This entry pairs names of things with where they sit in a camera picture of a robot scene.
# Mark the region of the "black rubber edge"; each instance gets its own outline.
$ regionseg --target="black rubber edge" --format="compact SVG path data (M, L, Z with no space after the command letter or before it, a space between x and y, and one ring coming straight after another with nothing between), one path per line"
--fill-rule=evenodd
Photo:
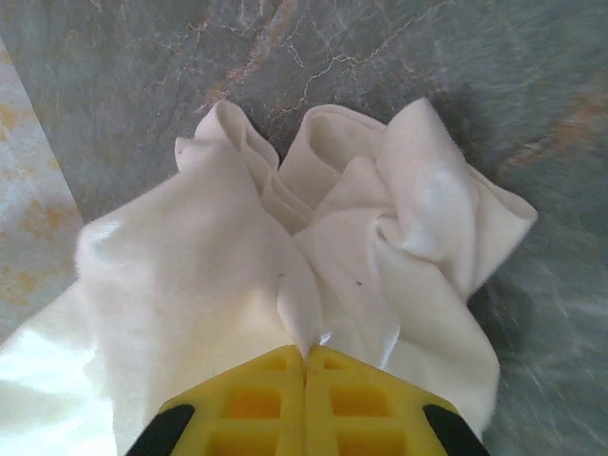
M435 405L423 411L447 456L490 456L460 415Z
M125 456L171 456L192 415L188 404L156 415Z

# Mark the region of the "gray marble surface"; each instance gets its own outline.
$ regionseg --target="gray marble surface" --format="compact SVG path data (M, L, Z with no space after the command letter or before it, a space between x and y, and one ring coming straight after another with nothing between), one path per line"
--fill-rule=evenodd
M85 219L174 173L220 98L285 153L311 106L428 96L540 212L471 302L502 363L488 448L608 454L606 0L0 0L0 34Z

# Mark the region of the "yellow plastic object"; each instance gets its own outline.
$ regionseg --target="yellow plastic object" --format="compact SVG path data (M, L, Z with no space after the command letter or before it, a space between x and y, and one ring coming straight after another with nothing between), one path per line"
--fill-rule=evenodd
M307 454L445 456L423 406L446 400L326 347L307 362Z
M295 346L270 351L166 402L194 406L172 456L304 455L304 367Z
M488 456L446 400L326 347L270 351L167 403L127 456Z

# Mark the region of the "crumpled white towel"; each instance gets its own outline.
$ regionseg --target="crumpled white towel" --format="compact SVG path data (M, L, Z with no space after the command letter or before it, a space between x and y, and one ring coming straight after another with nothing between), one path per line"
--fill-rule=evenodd
M166 399L321 341L451 401L499 366L467 298L536 212L468 166L426 100L388 126L311 109L285 162L220 102L180 172L87 225L80 279L0 351L3 454L124 454Z

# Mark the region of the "cloth fold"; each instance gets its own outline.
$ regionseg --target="cloth fold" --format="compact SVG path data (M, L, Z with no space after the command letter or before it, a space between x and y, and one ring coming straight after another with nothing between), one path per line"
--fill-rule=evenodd
M87 225L79 280L0 351L0 448L123 454L166 399L319 342L481 435L499 367L466 300L536 212L466 164L427 100L389 125L315 107L280 167L219 102L175 152L176 176Z

